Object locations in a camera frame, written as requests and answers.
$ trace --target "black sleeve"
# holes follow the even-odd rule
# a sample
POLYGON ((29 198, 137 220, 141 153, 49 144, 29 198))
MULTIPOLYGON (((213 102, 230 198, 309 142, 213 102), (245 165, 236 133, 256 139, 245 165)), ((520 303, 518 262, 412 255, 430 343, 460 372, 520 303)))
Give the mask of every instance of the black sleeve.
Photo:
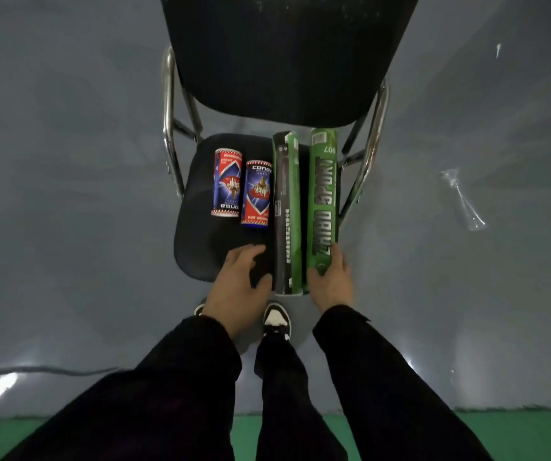
POLYGON ((314 336, 361 458, 490 460, 456 414, 367 319, 339 305, 323 314, 314 336))
POLYGON ((104 377, 3 459, 233 460, 240 372, 224 327, 187 318, 134 370, 104 377))

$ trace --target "glossy floor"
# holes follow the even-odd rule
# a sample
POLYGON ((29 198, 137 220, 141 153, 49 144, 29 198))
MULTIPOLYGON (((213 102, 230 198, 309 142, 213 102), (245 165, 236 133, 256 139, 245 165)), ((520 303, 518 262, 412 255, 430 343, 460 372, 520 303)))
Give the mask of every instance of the glossy floor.
MULTIPOLYGON (((158 0, 0 0, 0 368, 132 367, 208 291, 173 259, 166 45, 158 0)), ((551 406, 551 0, 420 0, 389 74, 341 235, 357 307, 451 406, 551 406), (458 218, 449 168, 487 229, 458 218)), ((283 128, 199 108, 205 136, 283 128)), ((287 305, 312 400, 337 412, 317 312, 287 305)), ((259 335, 240 344, 238 413, 261 410, 259 335)), ((96 379, 8 377, 0 417, 51 414, 96 379)))

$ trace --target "clear plastic bag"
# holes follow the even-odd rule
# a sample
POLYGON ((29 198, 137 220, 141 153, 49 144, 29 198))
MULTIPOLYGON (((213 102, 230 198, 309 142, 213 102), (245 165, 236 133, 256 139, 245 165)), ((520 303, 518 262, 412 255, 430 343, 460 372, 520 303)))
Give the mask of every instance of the clear plastic bag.
POLYGON ((487 228, 485 223, 471 204, 469 199, 465 195, 465 191, 461 187, 461 181, 459 180, 459 169, 452 168, 451 170, 442 171, 442 179, 444 179, 448 185, 457 191, 457 198, 459 200, 458 206, 465 219, 467 228, 470 231, 480 231, 487 228))

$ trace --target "black chair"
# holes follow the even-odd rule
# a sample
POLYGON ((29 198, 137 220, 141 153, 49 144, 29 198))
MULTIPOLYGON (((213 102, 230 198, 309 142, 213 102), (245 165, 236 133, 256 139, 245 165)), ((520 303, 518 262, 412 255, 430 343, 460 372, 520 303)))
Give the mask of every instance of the black chair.
MULTIPOLYGON (((360 169, 340 210, 341 227, 372 167, 389 99, 385 75, 417 1, 161 0, 172 45, 162 67, 163 131, 167 166, 182 198, 173 248, 182 271, 213 281, 226 253, 248 243, 267 245, 253 283, 273 269, 272 226, 248 229, 239 219, 210 215, 216 149, 239 150, 244 161, 272 161, 271 138, 216 134, 203 139, 194 98, 219 112, 292 125, 335 128, 354 122, 341 149, 338 181, 344 167, 360 163, 360 169), (176 67, 192 130, 173 118, 176 67), (351 155, 376 94, 365 150, 351 155), (185 186, 173 131, 197 143, 185 186)), ((300 146, 302 219, 308 152, 308 146, 300 146)))

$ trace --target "can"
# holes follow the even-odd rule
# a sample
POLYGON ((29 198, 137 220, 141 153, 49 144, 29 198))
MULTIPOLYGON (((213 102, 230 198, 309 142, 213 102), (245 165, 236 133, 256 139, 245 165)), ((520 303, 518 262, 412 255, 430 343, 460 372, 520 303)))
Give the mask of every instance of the can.
POLYGON ((273 136, 275 294, 303 294, 299 140, 295 132, 273 136))
POLYGON ((242 153, 238 150, 216 150, 213 163, 213 216, 239 216, 241 165, 242 153))
POLYGON ((338 136, 335 129, 314 129, 311 135, 306 262, 308 268, 324 275, 337 240, 338 136))
POLYGON ((269 224, 270 198, 271 163, 265 160, 249 160, 245 164, 241 224, 266 228, 269 224))

